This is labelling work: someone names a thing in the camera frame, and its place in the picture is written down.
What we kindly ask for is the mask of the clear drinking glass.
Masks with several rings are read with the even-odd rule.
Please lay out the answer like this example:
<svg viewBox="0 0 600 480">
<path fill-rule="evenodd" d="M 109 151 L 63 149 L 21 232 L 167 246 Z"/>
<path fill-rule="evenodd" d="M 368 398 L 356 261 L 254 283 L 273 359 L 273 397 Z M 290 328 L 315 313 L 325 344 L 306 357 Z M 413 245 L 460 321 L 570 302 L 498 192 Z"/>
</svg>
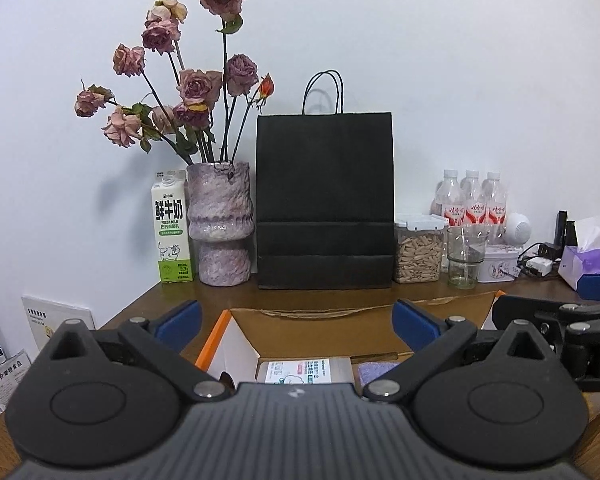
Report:
<svg viewBox="0 0 600 480">
<path fill-rule="evenodd" d="M 478 224 L 450 226 L 446 230 L 448 283 L 459 289 L 473 289 L 479 266 L 486 255 L 489 230 Z"/>
</svg>

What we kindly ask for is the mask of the purple marbled ceramic vase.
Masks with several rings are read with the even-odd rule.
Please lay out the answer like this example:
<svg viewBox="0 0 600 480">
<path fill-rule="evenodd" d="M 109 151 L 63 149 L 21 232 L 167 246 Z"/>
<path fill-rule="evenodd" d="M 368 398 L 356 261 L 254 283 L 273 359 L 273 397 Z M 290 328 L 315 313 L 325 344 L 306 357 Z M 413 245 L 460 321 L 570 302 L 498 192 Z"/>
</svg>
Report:
<svg viewBox="0 0 600 480">
<path fill-rule="evenodd" d="M 254 231 L 246 162 L 198 162 L 187 171 L 188 235 L 199 281 L 232 287 L 249 280 Z"/>
</svg>

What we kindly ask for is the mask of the white wet wipes pack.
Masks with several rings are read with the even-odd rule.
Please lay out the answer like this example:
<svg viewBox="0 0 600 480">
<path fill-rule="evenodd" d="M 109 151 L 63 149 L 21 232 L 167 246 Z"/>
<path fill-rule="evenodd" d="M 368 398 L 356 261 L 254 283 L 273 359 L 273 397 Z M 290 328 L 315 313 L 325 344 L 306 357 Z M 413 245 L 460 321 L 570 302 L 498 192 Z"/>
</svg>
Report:
<svg viewBox="0 0 600 480">
<path fill-rule="evenodd" d="M 257 382 L 276 385 L 321 385 L 348 382 L 354 385 L 349 358 L 311 358 L 265 361 L 258 369 Z"/>
</svg>

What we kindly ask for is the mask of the red-label water bottle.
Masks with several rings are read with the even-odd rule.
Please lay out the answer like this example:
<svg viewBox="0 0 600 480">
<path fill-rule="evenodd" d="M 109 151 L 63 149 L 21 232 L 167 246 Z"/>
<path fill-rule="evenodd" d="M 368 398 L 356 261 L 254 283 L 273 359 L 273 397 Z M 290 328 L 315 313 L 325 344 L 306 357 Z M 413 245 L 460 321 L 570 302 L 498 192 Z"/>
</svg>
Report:
<svg viewBox="0 0 600 480">
<path fill-rule="evenodd" d="M 457 171 L 445 169 L 437 187 L 431 212 L 445 219 L 449 226 L 461 226 L 465 217 L 463 191 L 457 180 Z"/>
<path fill-rule="evenodd" d="M 483 224 L 486 221 L 486 200 L 482 192 L 477 170 L 467 170 L 460 182 L 464 204 L 465 224 Z"/>
<path fill-rule="evenodd" d="M 486 200 L 486 224 L 489 226 L 490 243 L 504 243 L 507 191 L 498 172 L 489 172 L 482 185 Z"/>
</svg>

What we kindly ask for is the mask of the dried pink rose bouquet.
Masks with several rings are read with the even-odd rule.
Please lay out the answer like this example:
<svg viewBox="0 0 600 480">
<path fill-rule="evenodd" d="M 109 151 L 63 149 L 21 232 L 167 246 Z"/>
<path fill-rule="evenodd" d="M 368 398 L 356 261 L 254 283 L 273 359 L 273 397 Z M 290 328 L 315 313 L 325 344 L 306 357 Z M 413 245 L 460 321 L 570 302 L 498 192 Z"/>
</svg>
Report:
<svg viewBox="0 0 600 480">
<path fill-rule="evenodd" d="M 216 32 L 222 40 L 222 67 L 200 70 L 185 65 L 180 48 L 187 6 L 178 0 L 155 0 L 146 13 L 142 43 L 134 47 L 119 44 L 111 60 L 116 75 L 142 78 L 155 104 L 140 99 L 123 105 L 112 90 L 84 84 L 76 95 L 74 114 L 91 118 L 108 108 L 102 134 L 118 148 L 137 144 L 148 153 L 152 144 L 164 142 L 189 165 L 194 155 L 206 164 L 231 164 L 250 112 L 262 110 L 275 91 L 272 76 L 260 74 L 248 55 L 228 53 L 228 37 L 237 34 L 244 24 L 245 1 L 199 0 L 204 10 L 220 20 Z M 166 104 L 150 81 L 147 53 L 169 60 L 178 92 L 176 104 Z"/>
</svg>

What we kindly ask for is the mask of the left red-label water bottle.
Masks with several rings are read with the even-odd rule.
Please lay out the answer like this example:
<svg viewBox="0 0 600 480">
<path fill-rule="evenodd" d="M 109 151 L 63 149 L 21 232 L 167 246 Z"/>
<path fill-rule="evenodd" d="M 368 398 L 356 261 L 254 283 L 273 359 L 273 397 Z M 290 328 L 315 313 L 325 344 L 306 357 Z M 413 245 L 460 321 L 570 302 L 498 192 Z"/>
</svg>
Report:
<svg viewBox="0 0 600 480">
<path fill-rule="evenodd" d="M 437 187 L 431 212 L 445 219 L 449 226 L 461 226 L 465 217 L 463 191 L 457 180 L 457 171 L 445 169 Z"/>
</svg>

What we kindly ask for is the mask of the purple cloth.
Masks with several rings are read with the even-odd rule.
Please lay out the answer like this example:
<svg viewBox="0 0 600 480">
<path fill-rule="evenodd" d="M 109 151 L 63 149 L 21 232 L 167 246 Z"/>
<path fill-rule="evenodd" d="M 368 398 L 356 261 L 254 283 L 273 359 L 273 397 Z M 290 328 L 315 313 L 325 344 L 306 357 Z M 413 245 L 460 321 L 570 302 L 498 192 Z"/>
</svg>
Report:
<svg viewBox="0 0 600 480">
<path fill-rule="evenodd" d="M 364 387 L 378 379 L 383 374 L 390 372 L 399 365 L 398 362 L 365 362 L 358 364 L 356 368 L 356 378 L 358 378 L 358 388 Z"/>
</svg>

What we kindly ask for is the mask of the white board leaning on wall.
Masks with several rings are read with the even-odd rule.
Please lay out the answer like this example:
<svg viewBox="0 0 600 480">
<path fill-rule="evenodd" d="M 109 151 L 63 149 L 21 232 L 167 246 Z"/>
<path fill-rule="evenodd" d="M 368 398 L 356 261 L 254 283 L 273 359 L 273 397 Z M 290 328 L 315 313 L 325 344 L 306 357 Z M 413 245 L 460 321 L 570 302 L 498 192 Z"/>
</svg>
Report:
<svg viewBox="0 0 600 480">
<path fill-rule="evenodd" d="M 35 343 L 35 349 L 30 354 L 31 359 L 38 356 L 46 342 L 67 320 L 81 320 L 89 330 L 95 329 L 90 309 L 31 296 L 22 296 L 21 300 Z"/>
</svg>

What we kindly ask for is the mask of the black cosmetic bottle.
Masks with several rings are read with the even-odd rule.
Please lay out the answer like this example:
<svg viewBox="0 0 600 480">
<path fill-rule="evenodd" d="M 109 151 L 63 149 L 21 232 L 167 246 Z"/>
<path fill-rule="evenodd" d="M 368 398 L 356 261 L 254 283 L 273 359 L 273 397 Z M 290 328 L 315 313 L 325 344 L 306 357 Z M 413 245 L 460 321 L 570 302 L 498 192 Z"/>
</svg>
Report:
<svg viewBox="0 0 600 480">
<path fill-rule="evenodd" d="M 568 211 L 560 210 L 556 216 L 554 244 L 560 247 L 574 247 L 578 244 L 574 221 L 568 219 Z"/>
</svg>

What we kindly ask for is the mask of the white round lamp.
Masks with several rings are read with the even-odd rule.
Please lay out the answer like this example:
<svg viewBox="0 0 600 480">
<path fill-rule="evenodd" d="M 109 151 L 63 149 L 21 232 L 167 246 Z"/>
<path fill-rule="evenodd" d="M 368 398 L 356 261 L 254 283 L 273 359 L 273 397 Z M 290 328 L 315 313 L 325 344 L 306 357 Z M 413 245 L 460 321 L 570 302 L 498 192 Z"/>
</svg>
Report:
<svg viewBox="0 0 600 480">
<path fill-rule="evenodd" d="M 528 243 L 532 232 L 531 223 L 527 216 L 513 212 L 506 217 L 504 240 L 509 246 L 521 247 Z"/>
</svg>

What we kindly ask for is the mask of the black paper shopping bag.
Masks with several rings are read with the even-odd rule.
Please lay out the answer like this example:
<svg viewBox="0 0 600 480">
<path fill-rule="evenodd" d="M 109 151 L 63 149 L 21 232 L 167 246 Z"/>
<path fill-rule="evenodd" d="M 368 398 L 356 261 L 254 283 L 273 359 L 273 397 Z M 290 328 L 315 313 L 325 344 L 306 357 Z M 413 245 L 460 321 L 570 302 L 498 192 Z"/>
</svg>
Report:
<svg viewBox="0 0 600 480">
<path fill-rule="evenodd" d="M 343 79 L 330 114 L 257 123 L 256 248 L 263 289 L 364 289 L 391 284 L 392 116 L 347 113 Z"/>
</svg>

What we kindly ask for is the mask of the clear container of seeds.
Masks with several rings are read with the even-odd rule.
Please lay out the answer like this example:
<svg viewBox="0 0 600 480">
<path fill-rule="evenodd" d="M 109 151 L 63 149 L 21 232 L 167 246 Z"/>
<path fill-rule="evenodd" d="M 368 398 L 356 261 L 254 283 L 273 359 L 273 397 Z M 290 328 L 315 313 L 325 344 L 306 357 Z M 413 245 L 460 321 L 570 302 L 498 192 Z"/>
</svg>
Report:
<svg viewBox="0 0 600 480">
<path fill-rule="evenodd" d="M 439 279 L 448 222 L 436 214 L 398 214 L 394 222 L 394 280 L 399 284 Z"/>
</svg>

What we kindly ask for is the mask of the white round tin box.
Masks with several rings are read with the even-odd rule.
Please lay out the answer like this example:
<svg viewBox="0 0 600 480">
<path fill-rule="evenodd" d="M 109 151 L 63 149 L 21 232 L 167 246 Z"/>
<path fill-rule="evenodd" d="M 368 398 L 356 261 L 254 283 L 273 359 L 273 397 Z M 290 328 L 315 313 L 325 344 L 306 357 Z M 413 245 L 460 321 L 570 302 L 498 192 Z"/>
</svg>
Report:
<svg viewBox="0 0 600 480">
<path fill-rule="evenodd" d="M 477 281 L 480 284 L 512 282 L 518 278 L 518 258 L 521 247 L 488 245 L 483 262 L 478 266 Z"/>
</svg>

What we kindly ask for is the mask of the white green milk carton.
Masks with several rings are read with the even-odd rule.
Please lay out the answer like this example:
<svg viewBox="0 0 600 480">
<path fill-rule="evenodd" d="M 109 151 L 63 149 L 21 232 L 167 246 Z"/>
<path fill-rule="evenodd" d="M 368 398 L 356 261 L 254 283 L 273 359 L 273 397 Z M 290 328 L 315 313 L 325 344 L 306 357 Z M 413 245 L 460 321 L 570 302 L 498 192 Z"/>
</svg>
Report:
<svg viewBox="0 0 600 480">
<path fill-rule="evenodd" d="M 158 269 L 164 284 L 187 283 L 194 279 L 185 183 L 184 170 L 160 171 L 151 187 Z"/>
</svg>

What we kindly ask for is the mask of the right red-label water bottle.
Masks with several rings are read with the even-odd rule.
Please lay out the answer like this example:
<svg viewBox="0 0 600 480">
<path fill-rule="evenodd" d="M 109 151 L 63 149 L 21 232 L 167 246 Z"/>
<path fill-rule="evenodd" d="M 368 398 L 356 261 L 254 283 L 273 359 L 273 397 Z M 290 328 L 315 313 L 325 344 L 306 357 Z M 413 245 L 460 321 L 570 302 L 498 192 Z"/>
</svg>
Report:
<svg viewBox="0 0 600 480">
<path fill-rule="evenodd" d="M 504 243 L 507 191 L 498 172 L 489 172 L 482 185 L 486 200 L 486 224 L 489 226 L 490 243 Z"/>
</svg>

